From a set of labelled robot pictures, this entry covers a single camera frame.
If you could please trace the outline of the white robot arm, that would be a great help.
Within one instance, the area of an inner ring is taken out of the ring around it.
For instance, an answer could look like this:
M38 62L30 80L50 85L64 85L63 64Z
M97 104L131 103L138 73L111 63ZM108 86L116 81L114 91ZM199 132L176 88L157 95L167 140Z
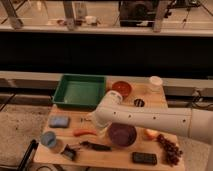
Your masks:
M213 144L213 111L190 108L143 108L122 105L123 97L109 91L90 113L95 127L128 124Z

